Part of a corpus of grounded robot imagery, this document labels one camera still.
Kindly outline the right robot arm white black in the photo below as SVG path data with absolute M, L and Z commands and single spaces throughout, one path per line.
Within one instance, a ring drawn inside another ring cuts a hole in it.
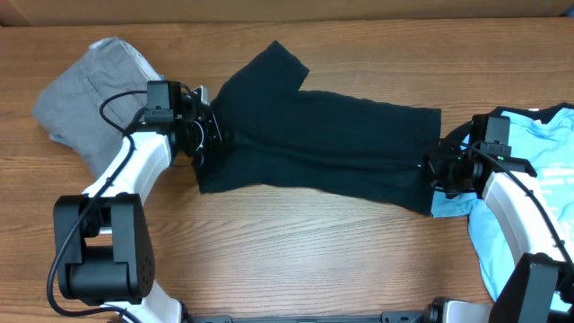
M 467 142 L 441 138 L 425 157 L 431 186 L 447 196 L 475 193 L 494 213 L 515 262 L 492 305 L 435 299 L 421 322 L 571 322 L 573 311 L 553 310 L 552 299 L 573 302 L 571 245 L 543 201 L 535 168 L 512 156 L 510 119 L 475 115 Z

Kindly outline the black t-shirt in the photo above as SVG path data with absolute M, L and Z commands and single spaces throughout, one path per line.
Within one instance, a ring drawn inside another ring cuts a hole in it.
M 440 111 L 303 91 L 308 73 L 275 41 L 222 86 L 211 106 L 226 137 L 196 172 L 201 192 L 316 188 L 430 214 Z

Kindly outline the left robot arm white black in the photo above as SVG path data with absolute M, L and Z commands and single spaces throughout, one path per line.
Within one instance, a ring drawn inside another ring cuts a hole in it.
M 122 135 L 122 146 L 103 174 L 81 194 L 61 196 L 53 209 L 56 255 L 46 294 L 65 317 L 113 312 L 125 322 L 189 322 L 182 301 L 155 279 L 155 256 L 144 202 L 179 153 L 195 171 L 222 146 L 223 134 L 204 86 L 150 81 L 146 104 L 130 124 L 102 119 Z

